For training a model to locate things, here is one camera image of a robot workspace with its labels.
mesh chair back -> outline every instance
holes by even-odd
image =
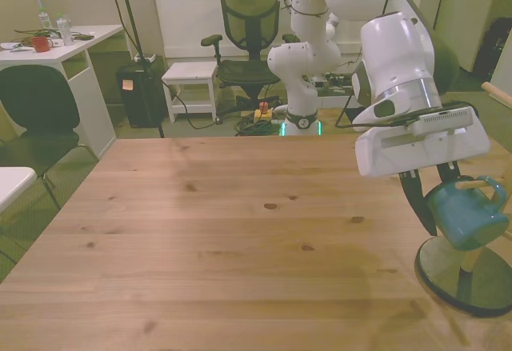
[[[70,85],[48,66],[12,66],[0,71],[0,102],[30,132],[70,132],[80,114]]]
[[[249,51],[250,59],[278,35],[279,0],[221,0],[227,37],[239,49]]]

white stool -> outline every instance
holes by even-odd
[[[211,114],[215,122],[217,120],[217,102],[215,100],[214,75],[217,69],[217,62],[183,62],[174,63],[164,74],[162,80],[167,85],[178,86],[178,96],[182,99],[190,114]],[[210,100],[206,100],[204,93],[198,91],[185,92],[184,85],[207,84]],[[167,108],[169,109],[170,122],[175,122],[175,114],[185,114],[183,104],[170,96],[169,89],[164,86],[166,93]]]

blue mug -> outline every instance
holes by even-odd
[[[472,251],[488,245],[502,236],[509,226],[508,217],[502,213],[506,204],[506,191],[491,177],[479,177],[492,185],[498,201],[492,202],[480,189],[458,189],[457,183],[473,181],[461,177],[442,183],[426,196],[436,225],[448,242],[460,251]]]

red cup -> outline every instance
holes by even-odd
[[[45,53],[54,46],[54,43],[47,37],[33,37],[31,41],[36,53]]]

bottle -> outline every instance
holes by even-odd
[[[61,33],[64,46],[71,46],[73,41],[73,35],[71,34],[70,24],[64,19],[61,13],[57,14],[57,26]]]
[[[50,17],[44,7],[39,9],[39,20],[41,21],[43,29],[53,29],[54,25],[51,24]]]

